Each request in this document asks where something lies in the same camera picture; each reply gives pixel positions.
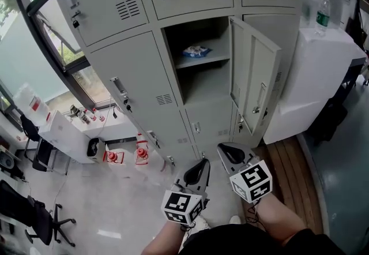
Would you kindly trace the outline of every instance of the gray floor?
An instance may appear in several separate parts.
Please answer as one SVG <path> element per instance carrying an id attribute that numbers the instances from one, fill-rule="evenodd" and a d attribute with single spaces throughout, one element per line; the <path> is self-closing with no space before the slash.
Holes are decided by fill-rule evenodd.
<path id="1" fill-rule="evenodd" d="M 369 227 L 369 87 L 360 76 L 346 99 L 348 115 L 329 142 L 314 147 L 307 138 L 321 179 L 331 239 L 354 254 Z"/>
<path id="2" fill-rule="evenodd" d="M 23 160 L 22 166 L 28 183 L 20 185 L 20 192 L 46 204 L 47 209 L 57 203 L 63 205 L 59 219 L 75 218 L 76 225 L 66 224 L 67 236 L 76 244 L 70 247 L 51 242 L 43 245 L 34 239 L 31 245 L 25 235 L 25 226 L 16 227 L 16 235 L 24 251 L 31 246 L 42 255 L 46 254 L 140 254 L 142 249 L 159 232 L 165 219 L 160 211 L 165 186 L 153 185 L 150 180 L 130 166 L 135 142 L 112 145 L 110 148 L 125 149 L 127 165 L 70 163 L 67 176 L 54 172 L 38 172 L 31 163 Z M 58 153 L 57 168 L 66 158 Z M 217 160 L 211 163 L 210 202 L 202 215 L 210 226 L 226 224 L 233 215 L 241 215 L 240 199 L 232 192 L 229 179 Z"/>

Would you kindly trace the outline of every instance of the wooden platform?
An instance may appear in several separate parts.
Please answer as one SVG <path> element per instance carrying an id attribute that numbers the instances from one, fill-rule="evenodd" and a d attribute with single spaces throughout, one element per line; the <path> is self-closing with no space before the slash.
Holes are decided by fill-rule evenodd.
<path id="1" fill-rule="evenodd" d="M 273 175 L 273 193 L 299 215 L 316 234 L 323 233 L 318 196 L 309 167 L 296 137 L 253 149 Z M 245 216 L 250 205 L 243 204 Z"/>

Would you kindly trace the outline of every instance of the office chair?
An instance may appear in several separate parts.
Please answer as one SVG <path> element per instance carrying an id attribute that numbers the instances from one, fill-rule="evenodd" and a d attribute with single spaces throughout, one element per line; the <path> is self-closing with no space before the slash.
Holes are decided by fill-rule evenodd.
<path id="1" fill-rule="evenodd" d="M 32 168 L 34 168 L 35 170 L 41 171 L 41 172 L 55 171 L 58 174 L 66 175 L 68 171 L 70 158 L 68 159 L 66 163 L 66 167 L 63 173 L 60 173 L 54 170 L 55 159 L 57 157 L 58 151 L 55 152 L 54 158 L 52 160 L 52 164 L 51 166 L 49 166 L 48 162 L 50 160 L 51 152 L 54 146 L 40 137 L 38 128 L 24 114 L 21 115 L 20 119 L 22 122 L 22 128 L 23 128 L 24 134 L 28 137 L 28 140 L 27 140 L 27 143 L 24 149 L 24 156 L 32 162 Z M 35 157 L 33 158 L 33 160 L 31 160 L 29 156 L 27 155 L 27 150 L 28 150 L 28 145 L 29 145 L 30 140 L 38 143 Z"/>
<path id="2" fill-rule="evenodd" d="M 76 220 L 65 219 L 58 221 L 58 208 L 62 208 L 61 204 L 55 204 L 53 218 L 45 209 L 43 202 L 36 201 L 31 196 L 25 198 L 4 180 L 0 181 L 0 213 L 32 227 L 36 233 L 35 235 L 29 234 L 25 230 L 25 235 L 31 243 L 33 243 L 33 238 L 39 238 L 48 246 L 54 232 L 54 240 L 57 243 L 61 243 L 61 240 L 57 238 L 57 234 L 60 233 L 69 245 L 72 247 L 76 246 L 76 244 L 69 241 L 61 229 L 61 225 L 67 222 L 75 224 Z"/>

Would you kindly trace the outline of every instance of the black shorts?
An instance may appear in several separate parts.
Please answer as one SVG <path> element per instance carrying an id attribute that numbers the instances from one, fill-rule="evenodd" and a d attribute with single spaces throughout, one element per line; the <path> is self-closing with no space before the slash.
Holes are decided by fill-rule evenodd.
<path id="1" fill-rule="evenodd" d="M 249 224 L 229 224 L 189 236 L 180 255 L 195 254 L 344 254 L 326 235 L 310 229 L 281 247 L 270 235 Z"/>

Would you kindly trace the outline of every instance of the open locker door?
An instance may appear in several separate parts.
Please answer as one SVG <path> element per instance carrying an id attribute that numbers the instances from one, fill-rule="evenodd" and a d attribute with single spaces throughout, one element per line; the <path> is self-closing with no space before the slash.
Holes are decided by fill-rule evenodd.
<path id="1" fill-rule="evenodd" d="M 241 19 L 230 17 L 229 27 L 230 94 L 253 135 L 273 90 L 281 48 Z"/>

